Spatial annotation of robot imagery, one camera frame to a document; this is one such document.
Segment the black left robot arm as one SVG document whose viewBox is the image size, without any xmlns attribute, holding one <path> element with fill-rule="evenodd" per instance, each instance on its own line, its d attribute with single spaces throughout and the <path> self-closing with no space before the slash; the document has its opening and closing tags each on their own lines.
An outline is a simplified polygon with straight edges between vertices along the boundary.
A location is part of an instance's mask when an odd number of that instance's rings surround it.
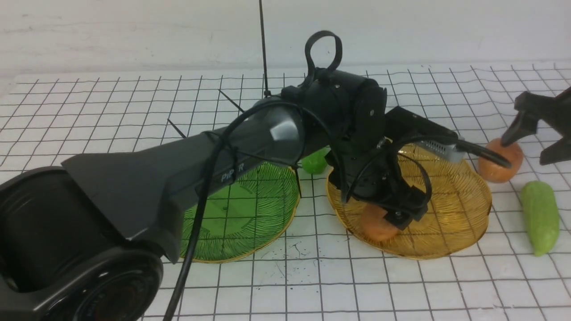
<svg viewBox="0 0 571 321">
<path fill-rule="evenodd" d="M 198 245 L 207 198 L 264 162 L 287 167 L 330 146 L 343 202 L 388 211 L 398 228 L 427 211 L 426 192 L 401 176 L 414 142 L 386 113 L 373 79 L 319 68 L 225 128 L 140 152 L 80 154 L 1 185 L 1 319 L 136 321 L 156 297 L 161 258 L 176 263 L 183 214 L 197 213 L 166 309 L 173 319 Z"/>
</svg>

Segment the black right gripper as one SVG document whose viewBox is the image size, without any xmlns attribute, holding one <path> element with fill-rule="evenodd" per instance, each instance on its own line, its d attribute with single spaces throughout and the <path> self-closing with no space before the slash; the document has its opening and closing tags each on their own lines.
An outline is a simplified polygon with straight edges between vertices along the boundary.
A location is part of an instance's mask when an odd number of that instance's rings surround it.
<svg viewBox="0 0 571 321">
<path fill-rule="evenodd" d="M 571 134 L 571 88 L 555 97 L 547 97 L 525 91 L 515 99 L 514 109 L 518 112 L 506 132 L 501 137 L 501 145 L 506 148 L 518 140 L 537 133 L 539 121 L 543 121 L 562 137 L 569 139 Z M 540 165 L 571 160 L 571 140 L 558 140 L 540 154 Z"/>
</svg>

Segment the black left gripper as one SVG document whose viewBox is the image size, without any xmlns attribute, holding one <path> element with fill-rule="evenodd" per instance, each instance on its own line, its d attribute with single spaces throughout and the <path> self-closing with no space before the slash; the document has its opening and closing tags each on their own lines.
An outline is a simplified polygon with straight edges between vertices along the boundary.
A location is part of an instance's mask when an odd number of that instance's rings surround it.
<svg viewBox="0 0 571 321">
<path fill-rule="evenodd" d="M 330 151 L 326 160 L 331 167 L 328 180 L 337 192 L 337 203 L 345 207 L 351 202 L 373 204 L 387 213 L 385 220 L 404 231 L 412 221 L 420 221 L 428 211 L 432 185 L 424 167 L 420 170 L 425 189 L 410 185 L 403 177 L 399 165 L 399 152 L 408 144 L 415 144 L 423 136 L 385 141 L 379 148 L 368 152 L 347 149 Z"/>
</svg>

